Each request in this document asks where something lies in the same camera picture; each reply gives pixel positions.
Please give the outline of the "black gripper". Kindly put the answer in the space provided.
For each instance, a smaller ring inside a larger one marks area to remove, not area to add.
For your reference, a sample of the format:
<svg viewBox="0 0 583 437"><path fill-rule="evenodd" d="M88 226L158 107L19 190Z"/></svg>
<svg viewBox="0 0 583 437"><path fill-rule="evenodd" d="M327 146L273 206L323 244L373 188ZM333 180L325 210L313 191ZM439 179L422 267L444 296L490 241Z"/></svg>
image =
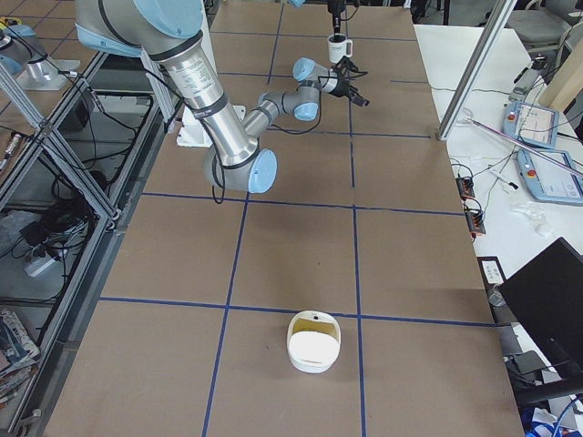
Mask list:
<svg viewBox="0 0 583 437"><path fill-rule="evenodd" d="M335 38L340 38L341 36L341 25L343 21L343 13L346 9L345 0L328 0L327 10L332 16L332 28L333 36Z"/></svg>
<svg viewBox="0 0 583 437"><path fill-rule="evenodd" d="M351 73L357 73L357 66L350 57L343 56L335 65L334 72L327 78L327 93L335 97L349 97L351 103L358 107L368 107L370 101L361 96L357 91L352 91L349 77Z"/></svg>

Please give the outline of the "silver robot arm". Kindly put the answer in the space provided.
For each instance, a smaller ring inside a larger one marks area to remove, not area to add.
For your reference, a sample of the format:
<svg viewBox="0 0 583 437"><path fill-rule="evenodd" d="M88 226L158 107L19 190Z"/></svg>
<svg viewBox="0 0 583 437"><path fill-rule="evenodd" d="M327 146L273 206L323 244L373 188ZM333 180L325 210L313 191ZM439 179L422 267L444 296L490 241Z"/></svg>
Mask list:
<svg viewBox="0 0 583 437"><path fill-rule="evenodd" d="M352 85L349 73L361 71L348 56L326 67L306 57L292 69L293 92L268 92L257 107L239 118L202 48L204 6L199 1L78 1L78 40L94 50L139 57L165 67L192 115L209 135L204 158L206 179L215 188L264 193L277 175L273 151L261 147L261 134L281 115L312 121L321 95L345 97L369 105Z"/></svg>
<svg viewBox="0 0 583 437"><path fill-rule="evenodd" d="M345 1L288 1L284 30L302 36L339 35L345 9Z"/></svg>

